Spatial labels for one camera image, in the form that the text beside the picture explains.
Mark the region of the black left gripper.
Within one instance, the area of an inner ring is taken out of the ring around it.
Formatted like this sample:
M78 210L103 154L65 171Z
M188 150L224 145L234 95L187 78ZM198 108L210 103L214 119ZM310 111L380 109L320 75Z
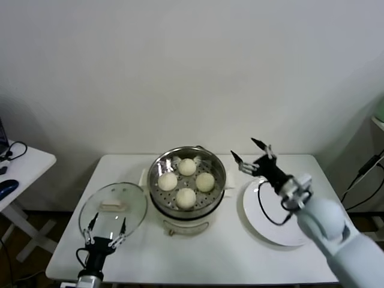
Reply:
M85 267L92 271L102 271L106 257L113 254L118 246L125 240L126 218L124 217L119 235L114 239L93 237L92 230L98 218L96 213L93 219L89 222L86 229L83 230L85 238L85 250L88 252L88 259Z

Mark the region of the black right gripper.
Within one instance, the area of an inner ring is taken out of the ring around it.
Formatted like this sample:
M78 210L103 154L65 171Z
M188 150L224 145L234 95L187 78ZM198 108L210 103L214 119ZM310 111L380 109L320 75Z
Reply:
M289 176L277 166L277 158L272 151L271 145L267 145L253 137L251 140L266 155L253 163L247 163L237 153L230 151L238 165L238 170L251 176L262 176L273 188L281 188L289 180Z

